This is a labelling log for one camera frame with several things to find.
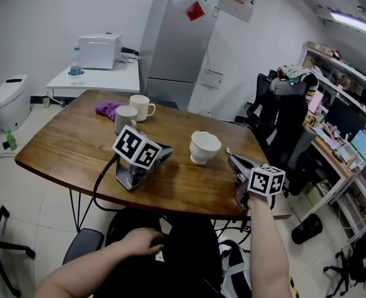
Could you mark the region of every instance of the water bottle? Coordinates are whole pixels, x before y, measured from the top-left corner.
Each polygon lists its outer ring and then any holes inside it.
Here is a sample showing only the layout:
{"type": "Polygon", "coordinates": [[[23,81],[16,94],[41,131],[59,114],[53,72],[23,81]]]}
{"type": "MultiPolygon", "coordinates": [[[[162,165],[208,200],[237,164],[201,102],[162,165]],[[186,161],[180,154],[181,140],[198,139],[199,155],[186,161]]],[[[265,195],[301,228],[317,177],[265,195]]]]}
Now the water bottle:
{"type": "Polygon", "coordinates": [[[73,57],[71,63],[71,85],[79,85],[81,79],[81,66],[80,66],[80,57],[79,57],[79,47],[75,47],[73,49],[73,57]]]}

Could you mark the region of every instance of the refrigerator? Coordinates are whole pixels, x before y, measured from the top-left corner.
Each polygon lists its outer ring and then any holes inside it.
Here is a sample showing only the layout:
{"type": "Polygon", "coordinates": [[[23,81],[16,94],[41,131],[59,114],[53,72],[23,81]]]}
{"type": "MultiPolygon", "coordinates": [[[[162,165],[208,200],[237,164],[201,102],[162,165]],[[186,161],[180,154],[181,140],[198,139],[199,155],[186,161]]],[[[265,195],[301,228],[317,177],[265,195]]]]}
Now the refrigerator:
{"type": "Polygon", "coordinates": [[[187,110],[218,9],[203,0],[153,0],[140,48],[141,92],[187,110]],[[199,2],[204,16],[187,12],[199,2]]]}

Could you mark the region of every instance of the fluorescent light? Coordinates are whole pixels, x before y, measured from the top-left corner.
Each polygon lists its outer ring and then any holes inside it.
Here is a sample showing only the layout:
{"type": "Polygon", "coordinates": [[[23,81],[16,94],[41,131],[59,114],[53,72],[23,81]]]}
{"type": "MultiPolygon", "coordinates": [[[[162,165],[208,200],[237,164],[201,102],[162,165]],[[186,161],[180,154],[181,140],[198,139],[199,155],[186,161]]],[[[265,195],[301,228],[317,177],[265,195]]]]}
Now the fluorescent light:
{"type": "Polygon", "coordinates": [[[346,16],[341,13],[331,12],[331,16],[333,16],[333,19],[336,21],[345,23],[351,27],[355,27],[361,31],[366,32],[366,22],[356,19],[355,17],[346,16]]]}

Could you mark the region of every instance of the chair wheel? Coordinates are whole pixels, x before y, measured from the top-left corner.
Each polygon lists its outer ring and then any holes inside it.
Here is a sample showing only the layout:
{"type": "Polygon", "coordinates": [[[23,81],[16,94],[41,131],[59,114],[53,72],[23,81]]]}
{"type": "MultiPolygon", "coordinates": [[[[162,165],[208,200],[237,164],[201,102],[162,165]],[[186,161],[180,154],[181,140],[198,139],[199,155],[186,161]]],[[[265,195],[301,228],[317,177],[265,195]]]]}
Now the chair wheel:
{"type": "Polygon", "coordinates": [[[20,297],[21,297],[21,292],[20,292],[20,291],[18,291],[17,289],[13,289],[13,290],[11,291],[11,293],[12,293],[12,295],[13,295],[14,297],[17,297],[17,298],[20,298],[20,297]]]}
{"type": "Polygon", "coordinates": [[[28,250],[26,250],[25,253],[29,258],[32,258],[33,260],[35,259],[36,253],[30,248],[28,248],[28,250]]]}

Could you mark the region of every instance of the human hand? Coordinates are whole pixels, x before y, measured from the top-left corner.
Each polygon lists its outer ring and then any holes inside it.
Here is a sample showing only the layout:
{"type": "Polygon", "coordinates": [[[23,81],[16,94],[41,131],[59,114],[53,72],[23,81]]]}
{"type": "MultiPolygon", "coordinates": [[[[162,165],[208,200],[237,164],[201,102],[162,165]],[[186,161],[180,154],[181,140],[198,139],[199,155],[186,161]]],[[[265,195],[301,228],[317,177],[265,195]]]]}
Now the human hand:
{"type": "Polygon", "coordinates": [[[121,244],[126,248],[129,256],[145,256],[161,251],[163,245],[159,243],[162,240],[162,233],[153,228],[142,227],[130,231],[121,240],[121,244]]]}

